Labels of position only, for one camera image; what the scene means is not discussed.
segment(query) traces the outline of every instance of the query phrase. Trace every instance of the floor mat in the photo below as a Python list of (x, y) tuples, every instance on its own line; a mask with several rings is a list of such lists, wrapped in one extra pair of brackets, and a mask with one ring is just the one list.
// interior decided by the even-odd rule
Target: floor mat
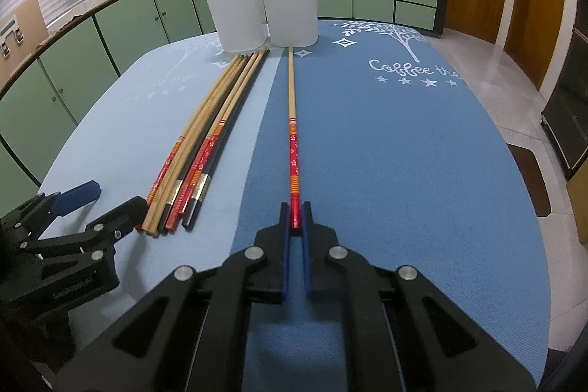
[(543, 181), (543, 175), (539, 169), (537, 159), (531, 150), (507, 143), (520, 173), (527, 186), (528, 195), (531, 196), (533, 207), (537, 216), (544, 217), (551, 213), (548, 190)]

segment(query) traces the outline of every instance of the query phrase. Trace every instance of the blue tablecloth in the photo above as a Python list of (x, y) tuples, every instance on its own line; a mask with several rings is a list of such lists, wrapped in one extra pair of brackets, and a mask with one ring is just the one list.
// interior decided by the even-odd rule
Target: blue tablecloth
[[(465, 82), (424, 37), (392, 24), (321, 21), (319, 41), (295, 51), (301, 197), (315, 220), (376, 266), (415, 265), (538, 382), (550, 312), (539, 225), (510, 152)], [(195, 231), (118, 243), (121, 287), (71, 314), (80, 347), (175, 266), (218, 266), (277, 221), (289, 199), (286, 57), (272, 49)], [(139, 59), (45, 178), (46, 192), (89, 179), (103, 189), (50, 234), (146, 195), (228, 58), (212, 34)], [(252, 310), (244, 390), (338, 392), (345, 381), (339, 309), (306, 301), (294, 239), (286, 304)]]

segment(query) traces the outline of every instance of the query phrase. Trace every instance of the floor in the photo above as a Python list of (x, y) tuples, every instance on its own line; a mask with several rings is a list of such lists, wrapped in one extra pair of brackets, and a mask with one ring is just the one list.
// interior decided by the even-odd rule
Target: floor
[(508, 143), (534, 152), (552, 213), (538, 218), (551, 283), (549, 347), (568, 350), (588, 320), (588, 249), (580, 244), (566, 181), (539, 125), (546, 100), (516, 63), (494, 44), (445, 29), (428, 39), (452, 64)]

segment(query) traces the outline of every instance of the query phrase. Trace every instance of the silver bolt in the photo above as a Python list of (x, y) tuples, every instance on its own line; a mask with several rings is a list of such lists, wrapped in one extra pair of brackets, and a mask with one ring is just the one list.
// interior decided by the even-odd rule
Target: silver bolt
[(92, 253), (92, 260), (93, 261), (99, 261), (102, 259), (102, 256), (104, 256), (104, 251), (102, 250), (96, 250)]
[(333, 259), (343, 259), (347, 256), (347, 250), (343, 246), (333, 246), (329, 250), (329, 256)]
[(249, 246), (245, 250), (245, 257), (252, 261), (260, 259), (263, 256), (263, 250), (259, 246)]
[(173, 276), (178, 281), (186, 281), (187, 279), (190, 279), (193, 274), (194, 270), (189, 266), (180, 266), (173, 272)]
[(412, 266), (403, 266), (398, 270), (398, 276), (405, 281), (412, 281), (419, 275), (418, 271)]

